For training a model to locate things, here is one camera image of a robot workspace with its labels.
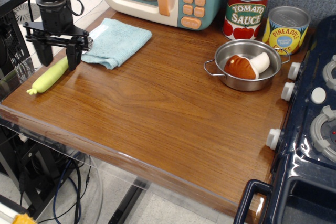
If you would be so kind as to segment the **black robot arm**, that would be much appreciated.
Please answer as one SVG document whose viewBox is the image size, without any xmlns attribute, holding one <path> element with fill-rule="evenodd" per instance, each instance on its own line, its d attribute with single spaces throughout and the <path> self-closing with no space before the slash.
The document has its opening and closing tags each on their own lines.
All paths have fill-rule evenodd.
<svg viewBox="0 0 336 224">
<path fill-rule="evenodd" d="M 52 47 L 66 49 L 68 68 L 76 69 L 83 51 L 92 45 L 89 32 L 74 25 L 78 16 L 71 6 L 71 0 L 36 0 L 41 21 L 25 22 L 26 39 L 32 42 L 40 63 L 48 66 L 53 61 Z"/>
</svg>

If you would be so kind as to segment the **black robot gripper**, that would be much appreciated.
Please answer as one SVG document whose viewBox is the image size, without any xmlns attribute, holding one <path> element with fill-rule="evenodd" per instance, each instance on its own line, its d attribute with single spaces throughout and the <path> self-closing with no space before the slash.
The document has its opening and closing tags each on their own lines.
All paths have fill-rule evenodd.
<svg viewBox="0 0 336 224">
<path fill-rule="evenodd" d="M 81 49 L 90 49 L 90 37 L 86 30 L 74 25 L 73 16 L 76 15 L 72 10 L 70 0 L 60 0 L 54 2 L 46 2 L 36 0 L 39 7 L 41 21 L 26 22 L 26 40 L 32 42 L 35 47 L 40 63 L 48 67 L 53 61 L 53 53 L 51 45 L 66 46 L 66 56 L 68 61 L 68 69 L 74 71 L 81 61 Z M 66 39 L 60 36 L 72 36 L 74 42 L 78 44 L 69 44 Z"/>
</svg>

